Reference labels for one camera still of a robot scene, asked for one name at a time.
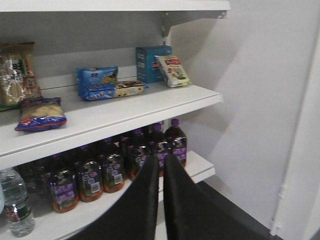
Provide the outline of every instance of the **juice bottle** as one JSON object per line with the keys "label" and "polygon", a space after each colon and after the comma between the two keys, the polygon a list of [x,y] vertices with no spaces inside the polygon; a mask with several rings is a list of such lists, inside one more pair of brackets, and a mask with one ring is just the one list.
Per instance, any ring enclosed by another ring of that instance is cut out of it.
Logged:
{"label": "juice bottle", "polygon": [[127,146],[128,175],[131,180],[136,178],[147,157],[151,155],[148,140],[142,134],[141,128],[133,130],[133,133]]}
{"label": "juice bottle", "polygon": [[167,142],[165,134],[161,131],[161,124],[155,123],[153,125],[154,131],[150,134],[152,141],[152,154],[159,159],[159,176],[164,175],[165,156],[171,153],[170,144]]}
{"label": "juice bottle", "polygon": [[68,212],[76,207],[79,197],[73,171],[64,163],[59,153],[51,157],[52,172],[49,183],[53,209],[58,213]]}
{"label": "juice bottle", "polygon": [[170,143],[172,153],[176,155],[183,167],[186,166],[187,161],[187,137],[186,134],[179,127],[179,119],[171,120],[171,127],[169,127],[164,136]]}
{"label": "juice bottle", "polygon": [[124,158],[120,148],[108,137],[100,142],[100,161],[102,166],[103,189],[115,193],[123,188]]}
{"label": "juice bottle", "polygon": [[92,202],[103,193],[100,163],[89,151],[88,145],[78,148],[77,180],[79,197],[83,202]]}

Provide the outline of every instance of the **cookie package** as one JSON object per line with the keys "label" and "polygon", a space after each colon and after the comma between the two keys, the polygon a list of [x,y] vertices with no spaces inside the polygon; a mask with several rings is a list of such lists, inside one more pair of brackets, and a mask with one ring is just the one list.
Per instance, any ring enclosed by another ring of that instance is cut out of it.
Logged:
{"label": "cookie package", "polygon": [[155,56],[158,67],[169,88],[191,84],[191,81],[175,55]]}
{"label": "cookie package", "polygon": [[20,110],[20,122],[14,129],[16,131],[46,131],[59,128],[67,122],[60,97],[23,100]]}
{"label": "cookie package", "polygon": [[107,66],[101,68],[77,68],[78,94],[83,97],[88,87],[117,81],[118,67]]}
{"label": "cookie package", "polygon": [[81,96],[88,101],[128,97],[141,94],[148,85],[141,81],[117,81],[96,84],[85,88]]}
{"label": "cookie package", "polygon": [[0,110],[16,108],[24,99],[42,97],[31,52],[34,42],[0,44]]}

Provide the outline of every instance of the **bottled drink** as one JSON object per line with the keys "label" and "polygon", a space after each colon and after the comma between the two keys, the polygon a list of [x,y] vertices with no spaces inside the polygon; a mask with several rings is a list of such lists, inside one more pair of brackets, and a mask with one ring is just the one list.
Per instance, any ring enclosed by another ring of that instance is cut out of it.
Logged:
{"label": "bottled drink", "polygon": [[165,138],[165,134],[161,131],[161,124],[155,123],[153,125],[154,131],[150,134],[152,141],[152,154],[159,159],[159,176],[164,175],[165,156],[171,153],[170,144]]}
{"label": "bottled drink", "polygon": [[88,145],[78,149],[77,179],[80,200],[92,202],[103,193],[101,165],[89,151]]}
{"label": "bottled drink", "polygon": [[124,158],[120,148],[108,137],[100,142],[99,158],[101,161],[103,189],[107,193],[115,193],[123,188]]}
{"label": "bottled drink", "polygon": [[136,178],[139,170],[150,155],[148,140],[142,134],[141,128],[133,130],[133,136],[127,146],[128,175],[130,179]]}
{"label": "bottled drink", "polygon": [[35,219],[28,202],[24,180],[18,172],[7,168],[0,171],[0,182],[9,229],[14,236],[24,237],[35,228]]}
{"label": "bottled drink", "polygon": [[185,167],[187,161],[187,137],[179,127],[178,119],[171,120],[171,127],[165,131],[164,136],[170,143],[172,153],[176,155],[182,166]]}
{"label": "bottled drink", "polygon": [[56,212],[65,213],[74,209],[79,201],[75,174],[59,153],[51,157],[51,163],[49,183],[52,206]]}

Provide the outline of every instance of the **small box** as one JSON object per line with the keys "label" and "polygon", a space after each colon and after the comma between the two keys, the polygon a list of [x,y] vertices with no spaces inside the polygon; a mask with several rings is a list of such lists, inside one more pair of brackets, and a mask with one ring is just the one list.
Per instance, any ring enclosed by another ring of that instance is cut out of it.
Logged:
{"label": "small box", "polygon": [[164,78],[158,69],[155,56],[168,56],[172,54],[171,46],[143,46],[135,48],[137,80],[146,84],[163,81]]}

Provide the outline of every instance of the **packaged food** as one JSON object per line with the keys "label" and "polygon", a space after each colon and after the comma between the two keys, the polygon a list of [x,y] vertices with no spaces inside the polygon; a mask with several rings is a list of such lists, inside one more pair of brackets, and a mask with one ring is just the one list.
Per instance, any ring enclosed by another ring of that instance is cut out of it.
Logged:
{"label": "packaged food", "polygon": [[156,56],[156,59],[160,72],[169,88],[191,84],[191,81],[177,56]]}
{"label": "packaged food", "polygon": [[141,94],[144,88],[148,88],[148,85],[141,81],[108,82],[87,86],[80,96],[89,101],[112,99]]}
{"label": "packaged food", "polygon": [[20,108],[21,119],[14,129],[16,131],[46,131],[56,129],[67,122],[60,97],[23,100]]}
{"label": "packaged food", "polygon": [[78,80],[78,94],[79,96],[83,96],[87,87],[116,82],[118,67],[77,68],[76,75]]}
{"label": "packaged food", "polygon": [[42,96],[33,70],[33,47],[34,43],[0,44],[0,110]]}
{"label": "packaged food", "polygon": [[166,56],[172,54],[171,46],[142,46],[135,48],[136,77],[137,80],[146,84],[163,81],[164,78],[158,69],[155,56]]}

